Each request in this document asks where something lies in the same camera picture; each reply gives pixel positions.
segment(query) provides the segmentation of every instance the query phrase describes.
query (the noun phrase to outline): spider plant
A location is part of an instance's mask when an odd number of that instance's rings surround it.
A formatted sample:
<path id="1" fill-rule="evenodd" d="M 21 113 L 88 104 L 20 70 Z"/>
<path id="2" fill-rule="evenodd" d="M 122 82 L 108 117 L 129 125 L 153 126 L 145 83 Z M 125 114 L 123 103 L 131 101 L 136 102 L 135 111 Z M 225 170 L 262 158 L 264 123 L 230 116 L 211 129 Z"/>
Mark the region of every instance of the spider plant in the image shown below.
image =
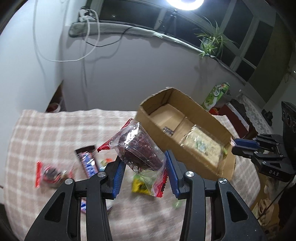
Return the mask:
<path id="1" fill-rule="evenodd" d="M 201 49 L 203 50 L 202 53 L 200 53 L 201 57 L 203 58 L 205 55 L 214 55 L 214 56 L 219 56 L 221 54 L 222 57 L 222 52 L 223 52 L 223 46 L 227 41 L 233 42 L 234 41 L 224 37 L 222 35 L 222 31 L 220 31 L 220 28 L 216 22 L 216 27 L 214 27 L 211 23 L 210 20 L 208 20 L 206 17 L 204 17 L 211 25 L 213 31 L 213 34 L 208 34 L 204 31 L 202 31 L 202 34 L 195 34 L 196 37 L 202 37 L 202 42 L 201 42 Z"/>

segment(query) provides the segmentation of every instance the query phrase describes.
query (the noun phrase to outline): brown cardboard box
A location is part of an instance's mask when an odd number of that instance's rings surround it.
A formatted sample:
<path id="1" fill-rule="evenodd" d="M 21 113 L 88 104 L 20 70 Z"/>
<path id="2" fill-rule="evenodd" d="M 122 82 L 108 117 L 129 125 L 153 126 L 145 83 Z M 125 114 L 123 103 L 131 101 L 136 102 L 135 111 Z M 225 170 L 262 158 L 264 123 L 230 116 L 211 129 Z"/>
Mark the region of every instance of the brown cardboard box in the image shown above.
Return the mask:
<path id="1" fill-rule="evenodd" d="M 171 149 L 176 159 L 183 162 L 188 170 L 211 180 L 217 180 L 220 177 L 232 179 L 235 155 L 231 153 L 231 134 L 189 96 L 174 88 L 162 90 L 141 103 L 136 120 L 142 124 L 162 151 Z M 216 170 L 209 168 L 201 156 L 197 158 L 196 154 L 193 155 L 180 146 L 183 136 L 195 124 L 215 136 L 228 151 Z M 165 134 L 162 131 L 164 127 L 173 130 L 173 135 Z"/>

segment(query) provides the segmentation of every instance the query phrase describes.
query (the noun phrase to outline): black wire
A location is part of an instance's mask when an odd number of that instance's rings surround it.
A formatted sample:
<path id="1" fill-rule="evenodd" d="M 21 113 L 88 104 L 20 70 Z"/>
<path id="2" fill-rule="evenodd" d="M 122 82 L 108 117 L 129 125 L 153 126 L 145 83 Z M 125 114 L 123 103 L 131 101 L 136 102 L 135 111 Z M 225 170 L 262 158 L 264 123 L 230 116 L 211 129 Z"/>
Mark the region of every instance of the black wire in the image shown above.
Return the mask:
<path id="1" fill-rule="evenodd" d="M 266 214 L 267 210 L 270 208 L 270 206 L 275 202 L 275 200 L 287 189 L 287 187 L 290 185 L 290 183 L 294 180 L 294 177 L 288 182 L 288 184 L 283 188 L 283 190 L 280 191 L 280 193 L 275 197 L 275 199 L 270 203 L 270 205 L 264 209 L 263 213 L 259 215 L 257 220 L 259 220 L 264 214 Z"/>
<path id="2" fill-rule="evenodd" d="M 108 45 L 112 45 L 112 44 L 115 44 L 115 43 L 119 42 L 119 41 L 122 39 L 123 35 L 126 33 L 126 31 L 129 30 L 129 29 L 131 29 L 131 28 L 133 28 L 133 26 L 131 26 L 131 27 L 127 28 L 126 30 L 124 30 L 124 31 L 122 32 L 122 34 L 121 34 L 119 40 L 116 40 L 116 41 L 113 42 L 113 43 L 105 44 L 105 45 L 102 45 L 102 46 L 97 46 L 97 45 L 91 44 L 91 43 L 89 43 L 89 42 L 86 42 L 86 43 L 89 44 L 89 45 L 92 45 L 92 46 L 98 47 L 98 48 L 105 47 L 105 46 L 108 46 Z"/>

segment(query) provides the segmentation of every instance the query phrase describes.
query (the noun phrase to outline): silver screw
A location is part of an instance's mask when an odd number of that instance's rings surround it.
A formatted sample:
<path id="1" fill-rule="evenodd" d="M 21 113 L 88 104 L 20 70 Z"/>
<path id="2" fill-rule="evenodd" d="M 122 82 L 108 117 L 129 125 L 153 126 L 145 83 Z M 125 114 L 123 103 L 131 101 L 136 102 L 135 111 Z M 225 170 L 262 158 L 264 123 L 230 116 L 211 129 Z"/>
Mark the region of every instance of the silver screw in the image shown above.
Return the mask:
<path id="1" fill-rule="evenodd" d="M 65 180 L 65 183 L 67 185 L 71 184 L 72 182 L 73 182 L 73 180 L 71 178 L 68 178 L 68 179 Z"/>
<path id="2" fill-rule="evenodd" d="M 188 177 L 193 177 L 194 176 L 194 172 L 188 171 L 188 172 L 185 173 L 185 175 L 188 176 Z"/>
<path id="3" fill-rule="evenodd" d="M 226 183 L 227 183 L 227 180 L 226 180 L 225 178 L 220 178 L 220 179 L 219 179 L 219 182 L 220 182 L 221 184 L 226 184 Z"/>
<path id="4" fill-rule="evenodd" d="M 105 172 L 98 172 L 98 177 L 104 177 L 104 176 L 106 176 Z"/>

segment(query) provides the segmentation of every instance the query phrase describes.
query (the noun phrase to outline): plaid tablecloth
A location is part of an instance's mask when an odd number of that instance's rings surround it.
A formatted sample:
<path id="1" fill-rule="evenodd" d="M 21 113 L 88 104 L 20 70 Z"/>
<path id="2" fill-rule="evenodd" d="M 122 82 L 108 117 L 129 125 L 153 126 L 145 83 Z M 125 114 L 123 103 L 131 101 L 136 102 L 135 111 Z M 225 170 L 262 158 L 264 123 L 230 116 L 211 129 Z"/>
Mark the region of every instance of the plaid tablecloth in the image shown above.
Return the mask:
<path id="1" fill-rule="evenodd" d="M 35 185 L 36 162 L 71 164 L 75 180 L 86 179 L 74 150 L 100 145 L 113 136 L 135 112 L 90 110 L 39 113 L 25 110 L 18 120 L 9 145 L 4 187 L 4 204 L 11 228 L 24 240 L 35 218 L 54 189 Z M 226 116 L 216 118 L 237 137 Z M 97 160 L 116 158 L 114 150 L 102 151 Z M 180 238 L 185 202 L 173 208 L 176 199 L 167 182 L 162 198 L 131 193 L 133 171 L 127 167 L 121 191 L 112 201 L 109 223 L 113 240 L 162 240 Z M 250 206 L 260 183 L 249 159 L 237 157 L 232 185 Z M 81 214 L 81 240 L 86 240 L 85 215 Z M 210 240 L 210 206 L 207 205 L 206 240 Z"/>

